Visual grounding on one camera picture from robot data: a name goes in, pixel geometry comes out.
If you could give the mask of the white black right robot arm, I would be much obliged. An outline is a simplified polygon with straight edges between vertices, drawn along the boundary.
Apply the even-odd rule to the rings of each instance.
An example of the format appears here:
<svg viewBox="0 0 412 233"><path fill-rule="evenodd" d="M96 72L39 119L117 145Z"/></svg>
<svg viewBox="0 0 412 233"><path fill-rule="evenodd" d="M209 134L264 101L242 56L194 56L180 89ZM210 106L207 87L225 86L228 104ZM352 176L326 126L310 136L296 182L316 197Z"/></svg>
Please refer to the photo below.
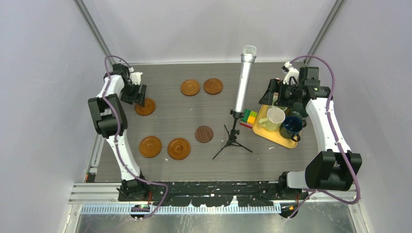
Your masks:
<svg viewBox="0 0 412 233"><path fill-rule="evenodd" d="M293 107L299 103L313 123L318 154L303 171L284 172L277 186L278 195L290 199L300 190L323 192L329 196L333 191L356 190L354 204L360 200L361 190L357 173L362 165L362 157L355 153L345 141L336 119L333 103L335 78L331 87L322 86L318 67L294 68L290 63L283 65L285 78L271 79L266 92L259 100L268 104L277 94L274 106Z"/></svg>

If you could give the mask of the yellow tray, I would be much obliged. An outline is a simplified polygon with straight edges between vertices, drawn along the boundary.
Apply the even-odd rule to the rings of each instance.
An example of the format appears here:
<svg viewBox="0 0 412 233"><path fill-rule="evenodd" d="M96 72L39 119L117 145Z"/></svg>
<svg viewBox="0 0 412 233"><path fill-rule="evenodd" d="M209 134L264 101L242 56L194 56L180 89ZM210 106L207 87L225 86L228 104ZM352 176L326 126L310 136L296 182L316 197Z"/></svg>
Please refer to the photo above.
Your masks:
<svg viewBox="0 0 412 233"><path fill-rule="evenodd" d="M279 129L277 129L273 132L270 132L270 131L267 131L266 129L264 129L264 127L260 126L258 121L266 117L266 113L267 113L267 110L269 109L269 107L270 107L269 105L261 105L261 108L260 108L260 110L257 114L256 120L255 120L255 122L253 124L253 127L252 127L253 132L255 134L263 137L263 138L266 138L266 139L268 139L268 140L270 140L274 143L277 143L281 146L284 146L286 148L289 148L289 149L295 148L297 146L298 142L295 142L291 139L283 138L281 136L281 134L279 133Z"/></svg>

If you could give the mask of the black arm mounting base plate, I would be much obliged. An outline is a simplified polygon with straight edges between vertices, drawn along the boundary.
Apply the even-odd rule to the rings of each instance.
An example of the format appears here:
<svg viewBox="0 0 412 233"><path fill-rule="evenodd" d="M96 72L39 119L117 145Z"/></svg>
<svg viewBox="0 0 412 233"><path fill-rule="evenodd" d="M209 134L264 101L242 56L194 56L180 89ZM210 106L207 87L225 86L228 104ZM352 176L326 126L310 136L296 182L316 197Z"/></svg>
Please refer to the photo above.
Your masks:
<svg viewBox="0 0 412 233"><path fill-rule="evenodd" d="M165 182L163 185L139 181L122 182L119 201L147 201L156 206L226 207L236 200L241 207L270 206L275 200L297 203L308 196L277 181Z"/></svg>

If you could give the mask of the cream yellow mug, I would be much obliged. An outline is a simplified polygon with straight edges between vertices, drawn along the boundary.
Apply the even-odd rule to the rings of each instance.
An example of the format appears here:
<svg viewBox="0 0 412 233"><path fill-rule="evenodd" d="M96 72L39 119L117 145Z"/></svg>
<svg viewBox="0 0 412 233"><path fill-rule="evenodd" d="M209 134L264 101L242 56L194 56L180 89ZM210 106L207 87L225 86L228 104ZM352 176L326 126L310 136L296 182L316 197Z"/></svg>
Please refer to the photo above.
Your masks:
<svg viewBox="0 0 412 233"><path fill-rule="evenodd" d="M285 112L278 107L271 107L266 112L266 117L258 121L259 126L269 132L276 131L285 120Z"/></svg>

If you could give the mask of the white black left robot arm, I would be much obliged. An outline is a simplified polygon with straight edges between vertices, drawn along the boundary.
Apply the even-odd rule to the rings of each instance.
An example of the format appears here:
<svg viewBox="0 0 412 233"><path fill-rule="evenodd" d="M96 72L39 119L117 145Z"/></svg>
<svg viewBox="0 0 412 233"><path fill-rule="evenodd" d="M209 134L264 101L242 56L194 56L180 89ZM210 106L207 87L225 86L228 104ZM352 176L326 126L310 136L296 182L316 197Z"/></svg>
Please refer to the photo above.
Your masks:
<svg viewBox="0 0 412 233"><path fill-rule="evenodd" d="M128 143L128 121L122 103L144 106L147 86L140 83L141 73L132 67L114 64L112 68L103 78L100 93L87 103L97 134L109 143L120 168L119 200L143 201L149 188Z"/></svg>

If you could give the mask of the dark walnut wooden coaster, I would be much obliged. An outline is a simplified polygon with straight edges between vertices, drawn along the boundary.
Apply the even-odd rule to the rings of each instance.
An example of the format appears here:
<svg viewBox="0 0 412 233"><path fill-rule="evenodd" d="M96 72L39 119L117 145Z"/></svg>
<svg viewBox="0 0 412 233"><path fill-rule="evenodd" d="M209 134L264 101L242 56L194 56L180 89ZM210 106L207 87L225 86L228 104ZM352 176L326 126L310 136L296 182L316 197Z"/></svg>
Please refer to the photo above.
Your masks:
<svg viewBox="0 0 412 233"><path fill-rule="evenodd" d="M214 133L209 126L200 126L195 130L195 138L201 143L207 143L213 139Z"/></svg>

